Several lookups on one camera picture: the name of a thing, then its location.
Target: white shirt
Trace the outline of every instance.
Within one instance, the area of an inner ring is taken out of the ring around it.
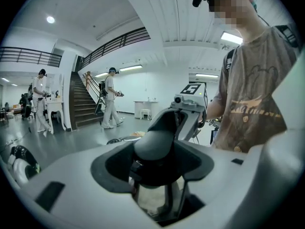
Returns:
[[[105,88],[106,88],[106,92],[108,93],[106,96],[106,100],[114,100],[114,93],[108,90],[108,87],[112,87],[112,89],[114,89],[113,77],[111,75],[107,76],[105,80]]]
[[[42,95],[34,92],[34,88],[36,88],[38,91],[42,92],[42,79],[39,79],[37,76],[34,78],[33,85],[32,85],[33,97],[35,97],[35,98],[42,97]]]

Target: staircase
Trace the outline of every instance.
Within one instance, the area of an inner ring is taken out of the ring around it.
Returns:
[[[94,114],[95,101],[91,98],[80,76],[75,72],[71,73],[69,106],[72,130],[101,120]]]

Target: wire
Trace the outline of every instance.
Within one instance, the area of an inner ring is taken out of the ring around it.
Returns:
[[[9,145],[13,144],[14,142],[20,142],[28,133],[31,133],[30,128],[29,128],[28,132],[23,135],[23,137],[18,137],[14,140],[8,141],[5,145],[1,145],[0,147],[4,147],[4,148],[0,151],[0,154],[2,154],[3,151],[5,151],[6,146],[9,146]]]
[[[270,26],[261,16],[258,15],[259,18],[261,18],[268,26]]]

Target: white pillar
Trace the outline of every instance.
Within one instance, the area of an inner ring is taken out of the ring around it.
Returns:
[[[59,65],[59,72],[63,76],[63,91],[62,91],[63,115],[64,115],[64,123],[67,128],[71,128],[70,111],[69,111],[69,90],[70,90],[71,71],[73,68],[75,57],[76,57],[75,53],[70,51],[64,51],[61,57],[61,63]]]

